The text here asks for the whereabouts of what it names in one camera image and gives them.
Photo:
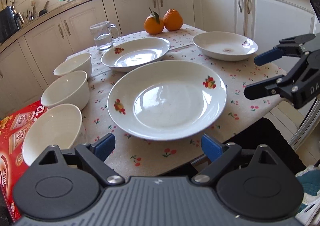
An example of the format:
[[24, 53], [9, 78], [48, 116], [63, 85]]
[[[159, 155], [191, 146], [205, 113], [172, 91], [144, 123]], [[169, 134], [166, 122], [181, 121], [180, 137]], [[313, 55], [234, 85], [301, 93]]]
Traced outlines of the large white fruit-pattern plate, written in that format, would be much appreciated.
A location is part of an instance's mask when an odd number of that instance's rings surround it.
[[144, 65], [111, 89], [108, 113], [118, 128], [141, 139], [170, 141], [202, 132], [222, 114], [226, 86], [211, 68], [168, 60]]

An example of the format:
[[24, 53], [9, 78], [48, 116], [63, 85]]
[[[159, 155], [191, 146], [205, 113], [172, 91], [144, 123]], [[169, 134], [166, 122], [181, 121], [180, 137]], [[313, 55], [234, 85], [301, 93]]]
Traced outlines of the white fruit plate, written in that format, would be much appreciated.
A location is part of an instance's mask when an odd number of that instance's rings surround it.
[[170, 42], [164, 38], [143, 38], [118, 44], [107, 50], [101, 63], [122, 73], [144, 64], [160, 61], [170, 50]]

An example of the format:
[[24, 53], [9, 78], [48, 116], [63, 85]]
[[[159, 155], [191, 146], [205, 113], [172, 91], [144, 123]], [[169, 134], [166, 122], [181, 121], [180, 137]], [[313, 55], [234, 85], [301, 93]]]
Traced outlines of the white lower kitchen cabinets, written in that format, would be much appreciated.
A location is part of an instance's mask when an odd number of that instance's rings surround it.
[[309, 0], [80, 0], [45, 14], [1, 45], [1, 116], [34, 101], [54, 80], [68, 56], [94, 45], [89, 27], [102, 21], [121, 35], [143, 30], [154, 9], [177, 10], [185, 24], [204, 31], [233, 32], [265, 52], [280, 39], [319, 32]]

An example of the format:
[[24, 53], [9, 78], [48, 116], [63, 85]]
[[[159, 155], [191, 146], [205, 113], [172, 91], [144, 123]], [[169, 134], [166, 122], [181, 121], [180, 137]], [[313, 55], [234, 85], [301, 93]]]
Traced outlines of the near white bowl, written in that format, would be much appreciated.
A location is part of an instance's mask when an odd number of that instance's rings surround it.
[[46, 111], [32, 125], [23, 141], [22, 156], [30, 166], [50, 145], [71, 149], [86, 142], [82, 113], [73, 104], [61, 104]]

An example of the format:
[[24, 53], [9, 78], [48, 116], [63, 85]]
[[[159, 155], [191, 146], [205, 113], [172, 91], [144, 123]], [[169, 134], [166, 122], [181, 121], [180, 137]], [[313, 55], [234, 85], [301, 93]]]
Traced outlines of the white bowl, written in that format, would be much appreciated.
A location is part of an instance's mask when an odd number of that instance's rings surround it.
[[55, 68], [53, 74], [57, 77], [62, 77], [68, 73], [78, 70], [85, 71], [87, 73], [87, 78], [90, 78], [92, 74], [92, 62], [90, 53], [83, 53], [64, 61]]
[[53, 108], [69, 103], [83, 110], [90, 97], [87, 78], [87, 73], [81, 70], [58, 78], [42, 94], [41, 104], [47, 108]]
[[23, 141], [22, 156], [30, 166], [50, 145], [71, 149], [86, 142], [82, 113], [73, 104], [61, 104], [46, 111], [32, 125]]

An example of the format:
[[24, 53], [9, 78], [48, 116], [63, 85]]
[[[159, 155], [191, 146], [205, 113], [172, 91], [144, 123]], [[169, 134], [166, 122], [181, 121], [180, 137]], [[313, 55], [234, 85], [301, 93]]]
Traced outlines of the right white plate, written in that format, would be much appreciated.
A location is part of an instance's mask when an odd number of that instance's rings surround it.
[[243, 61], [258, 50], [253, 40], [229, 32], [201, 33], [193, 37], [193, 43], [204, 55], [220, 61]]

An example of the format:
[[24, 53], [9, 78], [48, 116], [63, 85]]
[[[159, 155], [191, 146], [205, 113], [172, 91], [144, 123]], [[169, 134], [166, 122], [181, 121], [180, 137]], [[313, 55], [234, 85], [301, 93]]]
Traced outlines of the middle white bowl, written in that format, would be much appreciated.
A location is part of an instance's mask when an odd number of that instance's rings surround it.
[[42, 94], [41, 104], [47, 108], [53, 108], [69, 103], [83, 110], [90, 97], [87, 78], [87, 73], [81, 70], [58, 78]]

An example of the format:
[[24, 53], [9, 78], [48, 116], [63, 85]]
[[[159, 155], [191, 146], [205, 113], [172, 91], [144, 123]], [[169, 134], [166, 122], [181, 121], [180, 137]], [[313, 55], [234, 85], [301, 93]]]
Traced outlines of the red gift box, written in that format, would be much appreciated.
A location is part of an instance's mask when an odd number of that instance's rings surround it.
[[13, 187], [28, 168], [22, 156], [22, 143], [35, 121], [47, 110], [36, 101], [1, 119], [1, 197], [13, 221], [21, 216], [13, 200]]

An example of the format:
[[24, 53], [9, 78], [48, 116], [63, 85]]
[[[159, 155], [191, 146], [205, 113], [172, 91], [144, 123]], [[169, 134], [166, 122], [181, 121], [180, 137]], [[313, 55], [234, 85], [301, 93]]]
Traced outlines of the far white bowl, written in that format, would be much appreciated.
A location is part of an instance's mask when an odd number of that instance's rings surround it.
[[53, 74], [57, 77], [62, 77], [68, 73], [78, 70], [85, 71], [87, 73], [87, 78], [90, 78], [92, 74], [92, 62], [90, 53], [83, 53], [64, 61], [55, 68]]

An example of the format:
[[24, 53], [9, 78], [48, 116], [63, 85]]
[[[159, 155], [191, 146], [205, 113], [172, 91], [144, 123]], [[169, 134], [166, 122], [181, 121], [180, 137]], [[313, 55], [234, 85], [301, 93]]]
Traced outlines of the bumpy orange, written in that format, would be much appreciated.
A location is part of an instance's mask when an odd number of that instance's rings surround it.
[[168, 31], [177, 31], [183, 25], [183, 18], [181, 17], [180, 13], [175, 9], [169, 9], [164, 17], [164, 27]]

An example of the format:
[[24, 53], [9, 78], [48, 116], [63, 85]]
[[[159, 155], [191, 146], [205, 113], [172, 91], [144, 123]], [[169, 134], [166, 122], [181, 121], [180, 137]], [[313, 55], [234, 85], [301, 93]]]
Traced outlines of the glass mug with water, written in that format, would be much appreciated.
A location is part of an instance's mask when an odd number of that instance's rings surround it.
[[[112, 28], [116, 29], [116, 38], [112, 36]], [[115, 24], [111, 24], [109, 21], [103, 21], [92, 25], [89, 27], [89, 30], [99, 51], [109, 49], [120, 40], [120, 33], [117, 26]]]

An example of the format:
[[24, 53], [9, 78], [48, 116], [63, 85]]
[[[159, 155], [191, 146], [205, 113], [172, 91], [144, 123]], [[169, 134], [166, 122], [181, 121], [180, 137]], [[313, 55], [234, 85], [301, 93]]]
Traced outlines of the orange with leaf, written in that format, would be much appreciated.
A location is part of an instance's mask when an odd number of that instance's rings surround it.
[[155, 11], [150, 10], [150, 15], [144, 22], [144, 30], [151, 35], [160, 34], [164, 29], [163, 19]]

